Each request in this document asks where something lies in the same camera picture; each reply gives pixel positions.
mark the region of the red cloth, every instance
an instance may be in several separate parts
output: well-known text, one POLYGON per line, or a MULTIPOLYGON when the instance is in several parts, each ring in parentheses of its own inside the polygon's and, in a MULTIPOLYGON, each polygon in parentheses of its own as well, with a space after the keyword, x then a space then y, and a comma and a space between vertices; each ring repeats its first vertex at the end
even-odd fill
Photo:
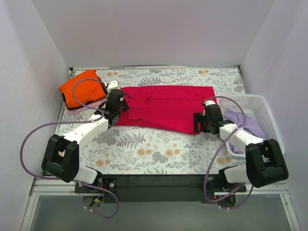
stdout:
POLYGON ((140 126, 196 134, 193 114, 203 112, 201 102, 215 96, 213 87, 146 86, 121 88, 130 96, 130 109, 116 126, 140 126))

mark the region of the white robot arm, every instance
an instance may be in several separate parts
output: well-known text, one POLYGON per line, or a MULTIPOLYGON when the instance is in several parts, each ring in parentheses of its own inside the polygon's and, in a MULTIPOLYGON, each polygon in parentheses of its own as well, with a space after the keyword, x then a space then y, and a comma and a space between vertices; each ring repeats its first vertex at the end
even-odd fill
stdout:
POLYGON ((99 106, 104 116, 102 117, 101 112, 96 111, 89 119, 91 122, 63 136, 52 135, 42 161, 42 170, 65 182, 73 180, 93 184, 97 180, 99 171, 79 165, 79 150, 100 133, 112 127, 121 113, 129 109, 118 82, 113 81, 105 85, 107 85, 108 100, 99 106))
MULTIPOLYGON (((223 141, 237 128, 230 120, 223 120, 221 110, 214 101, 203 102, 203 113, 194 113, 194 131, 218 135, 223 141)), ((263 140, 243 129, 238 129, 228 140, 246 156, 246 166, 221 169, 219 175, 225 184, 251 183, 259 188, 286 180, 289 173, 278 142, 263 140)))

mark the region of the glass panel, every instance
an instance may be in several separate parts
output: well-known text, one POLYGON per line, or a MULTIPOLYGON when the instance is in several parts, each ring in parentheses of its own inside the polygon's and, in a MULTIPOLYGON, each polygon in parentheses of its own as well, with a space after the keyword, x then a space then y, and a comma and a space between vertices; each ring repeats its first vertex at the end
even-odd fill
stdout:
MULTIPOLYGON (((238 195, 237 201, 244 195, 238 195)), ((279 195, 252 195, 227 211, 199 202, 120 203, 118 214, 104 219, 83 209, 82 196, 40 196, 32 231, 289 231, 279 195)), ((115 204, 99 210, 111 214, 115 204)))

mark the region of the floral pattern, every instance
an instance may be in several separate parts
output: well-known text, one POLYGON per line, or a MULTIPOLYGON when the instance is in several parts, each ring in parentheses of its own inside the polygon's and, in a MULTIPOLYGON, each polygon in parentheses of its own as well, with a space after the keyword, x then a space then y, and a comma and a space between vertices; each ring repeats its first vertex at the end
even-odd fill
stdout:
MULTIPOLYGON (((119 69, 97 70, 104 81, 117 80, 122 87, 149 85, 213 86, 216 95, 244 94, 237 68, 206 69, 119 69)), ((87 120, 87 110, 67 115, 62 121, 87 120)), ((78 127, 59 125, 63 135, 78 127)), ((222 141, 211 134, 187 135, 177 132, 140 127, 113 127, 98 135, 80 151, 80 162, 104 174, 205 174, 222 141)), ((245 159, 233 157, 223 148, 211 173, 222 167, 244 165, 245 159)))

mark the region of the white plastic basket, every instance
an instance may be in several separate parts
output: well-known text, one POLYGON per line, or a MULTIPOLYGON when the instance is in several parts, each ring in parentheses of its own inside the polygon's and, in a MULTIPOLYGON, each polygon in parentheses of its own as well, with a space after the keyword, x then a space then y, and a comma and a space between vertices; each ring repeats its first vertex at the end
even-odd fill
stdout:
MULTIPOLYGON (((284 154, 284 145, 281 140, 281 136, 277 129, 277 125, 273 118, 270 108, 265 98, 261 95, 253 94, 239 94, 239 95, 225 95, 235 100, 244 110, 245 114, 255 119, 260 127, 265 131, 266 139, 275 139, 278 141, 282 154, 284 154)), ((229 108, 233 111, 239 112, 240 109, 230 100, 217 98, 217 104, 220 106, 222 114, 229 108)), ((230 150, 228 142, 226 143, 228 152, 236 157, 245 157, 245 154, 233 153, 230 150)))

